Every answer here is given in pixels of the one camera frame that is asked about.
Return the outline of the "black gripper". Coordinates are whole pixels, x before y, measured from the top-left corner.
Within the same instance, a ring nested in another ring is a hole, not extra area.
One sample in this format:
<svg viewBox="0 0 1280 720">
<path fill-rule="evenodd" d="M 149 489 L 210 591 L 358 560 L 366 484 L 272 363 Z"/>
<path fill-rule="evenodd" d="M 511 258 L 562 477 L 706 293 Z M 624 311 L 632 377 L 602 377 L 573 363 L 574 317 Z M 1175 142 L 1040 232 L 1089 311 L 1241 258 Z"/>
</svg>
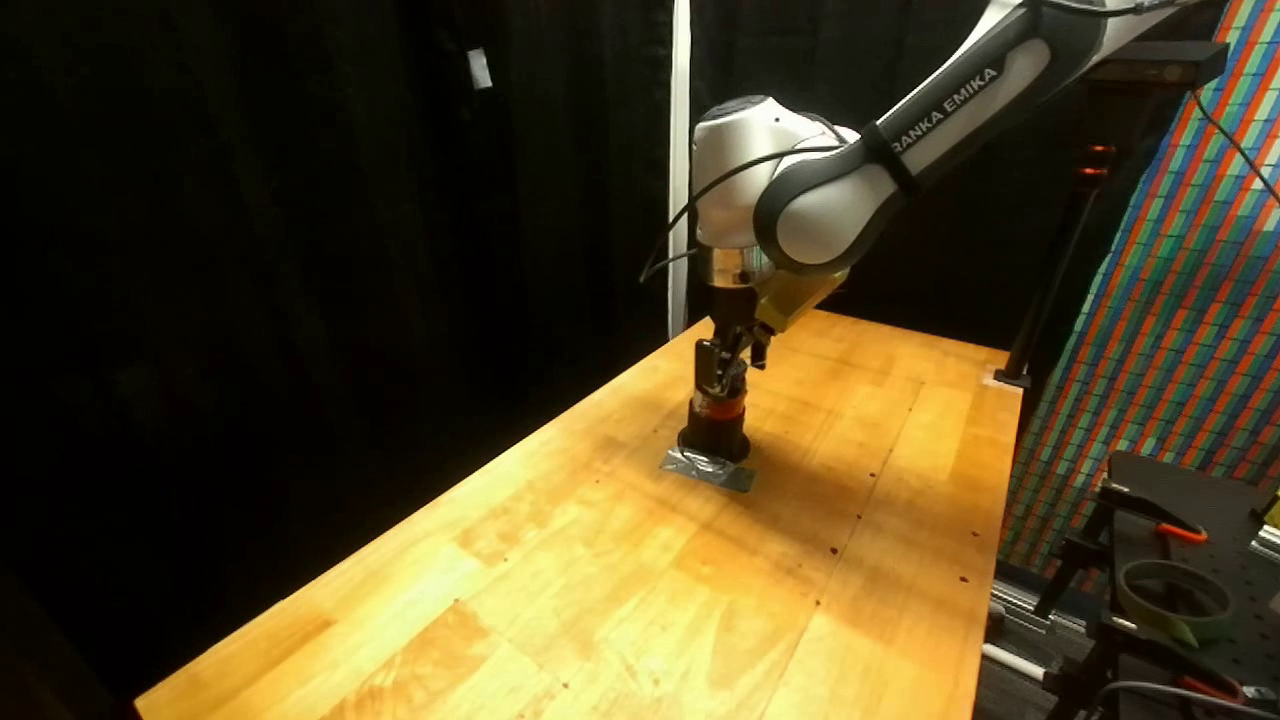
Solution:
<svg viewBox="0 0 1280 720">
<path fill-rule="evenodd" d="M 748 249 L 706 251 L 706 317 L 710 334 L 697 340 L 697 393 L 714 394 L 724 370 L 724 394 L 742 394 L 748 363 L 760 367 L 768 356 L 768 331 L 757 318 L 757 270 Z"/>
</svg>

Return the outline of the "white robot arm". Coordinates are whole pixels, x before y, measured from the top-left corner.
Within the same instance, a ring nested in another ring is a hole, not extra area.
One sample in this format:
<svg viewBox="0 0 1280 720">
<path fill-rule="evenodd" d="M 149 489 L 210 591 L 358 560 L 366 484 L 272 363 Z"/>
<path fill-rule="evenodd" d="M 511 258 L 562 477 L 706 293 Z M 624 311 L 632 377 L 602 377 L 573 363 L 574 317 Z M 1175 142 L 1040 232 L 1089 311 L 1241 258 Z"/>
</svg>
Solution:
<svg viewBox="0 0 1280 720">
<path fill-rule="evenodd" d="M 1014 111 L 1057 96 L 1192 0 L 989 0 L 961 46 L 865 129 L 737 96 L 691 133 L 710 334 L 697 393 L 739 401 L 768 340 L 814 308 L 919 193 Z"/>
</svg>

